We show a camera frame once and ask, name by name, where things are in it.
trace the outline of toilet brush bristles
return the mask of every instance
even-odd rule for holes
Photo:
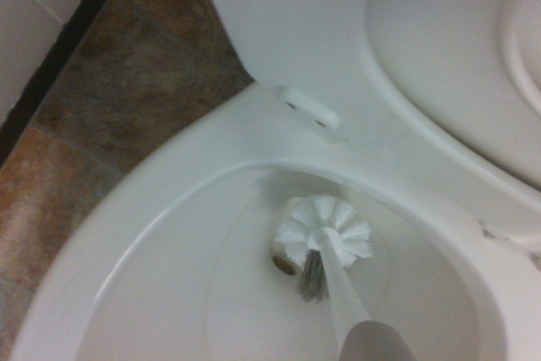
[[[329,297],[321,254],[313,232],[330,227],[339,235],[336,254],[342,266],[349,266],[357,257],[372,257],[369,243],[370,226],[357,219],[357,210],[328,194],[317,194],[299,201],[279,226],[275,240],[284,243],[287,257],[303,269],[298,291],[310,302]]]
[[[298,292],[305,302],[311,302],[314,299],[316,302],[321,302],[329,298],[321,253],[315,249],[311,249],[306,255],[303,273],[298,282]]]

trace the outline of brown tile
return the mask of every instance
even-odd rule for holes
[[[224,84],[221,86],[220,91],[216,95],[216,98],[212,102],[212,108],[218,107],[224,101],[231,99],[249,84],[250,82],[239,78],[237,75],[230,74]]]
[[[33,297],[32,291],[0,276],[0,361],[7,361]]]
[[[27,128],[0,171],[0,271],[35,289],[66,239],[122,177]]]
[[[225,68],[236,66],[237,56],[211,0],[129,1]]]
[[[35,120],[127,172],[203,116],[226,77],[110,0]]]

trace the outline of white handle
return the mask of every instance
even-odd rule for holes
[[[324,230],[326,228],[328,227],[322,227],[322,233],[317,237],[317,242],[329,287],[336,337],[339,348],[342,348],[349,331],[358,323],[371,320],[371,318],[342,268],[331,238]]]

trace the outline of toilet bowl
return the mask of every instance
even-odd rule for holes
[[[272,260],[283,206],[318,193],[373,227],[374,258],[347,273],[419,361],[537,359],[541,194],[397,89],[415,78],[370,43],[385,32],[365,15],[383,13],[378,0],[214,1],[258,82],[100,203],[47,273],[11,359],[337,359],[329,305],[304,303],[298,276]]]

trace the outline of toilet seat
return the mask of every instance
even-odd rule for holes
[[[316,8],[318,0],[303,0],[305,14],[292,8],[299,0],[215,1],[241,59],[259,83],[168,142],[95,209],[47,274],[11,359],[91,358],[92,329],[99,320],[107,321],[100,318],[111,296],[120,292],[128,301],[130,291],[115,286],[134,264],[146,264],[141,260],[145,255],[160,255],[144,247],[172,213],[200,196],[212,196],[214,187],[229,177],[271,169],[327,179],[413,224],[467,287],[478,323],[476,359],[535,359],[541,353],[534,335],[541,331],[541,274],[536,268],[541,194],[457,142],[398,91],[367,36],[358,35],[368,0],[332,0],[334,14]],[[272,13],[284,5],[289,8],[282,14]],[[287,19],[288,14],[294,18]],[[299,16],[312,19],[312,30],[305,32]],[[273,25],[286,40],[271,41],[264,29]],[[284,45],[290,38],[295,46]],[[256,190],[256,181],[247,188]],[[232,201],[242,193],[232,190]],[[233,207],[226,200],[212,205],[226,212]],[[220,253],[229,231],[210,231],[212,237],[198,243],[179,241],[178,249]],[[187,320],[197,326],[194,331],[130,336],[138,333],[137,326],[120,323],[111,333],[118,340],[101,357],[122,350],[121,343],[146,339],[164,358],[219,359],[219,352],[206,348],[208,326],[200,317],[205,312],[201,295],[208,292],[216,266],[210,261],[204,272],[183,269],[186,287],[195,292],[183,286],[180,294],[170,287],[180,295]],[[132,291],[139,289],[136,279],[130,281]],[[138,316],[160,325],[145,309]],[[114,327],[115,320],[110,321]],[[185,353],[167,346],[175,341]],[[153,355],[134,354],[141,360]]]
[[[149,236],[172,212],[211,191],[220,179],[251,168],[316,174],[390,207],[422,228],[466,283],[478,315],[480,360],[526,361],[541,351],[533,334],[541,329],[541,318],[532,317],[541,314],[537,297],[541,278],[528,257],[484,237],[476,216],[383,160],[311,134],[290,116],[275,93],[252,85],[168,142],[98,206],[47,274],[11,359],[88,359],[78,357],[93,320],[131,261],[140,258],[139,249]],[[224,238],[227,232],[207,238],[207,245],[196,251],[219,251]],[[178,242],[179,251],[193,248],[189,242]],[[189,285],[201,286],[202,291],[196,292],[204,292],[204,277],[198,272],[190,275]],[[141,282],[134,283],[132,288],[138,289]],[[129,292],[123,293],[129,301]],[[197,308],[198,298],[201,305],[203,299],[192,295],[186,306]],[[152,320],[152,315],[145,318]],[[119,339],[125,331],[127,326],[117,330]],[[190,350],[180,359],[219,359],[192,349],[202,335],[197,329],[188,337],[173,331],[168,338]],[[153,358],[143,353],[139,359]]]

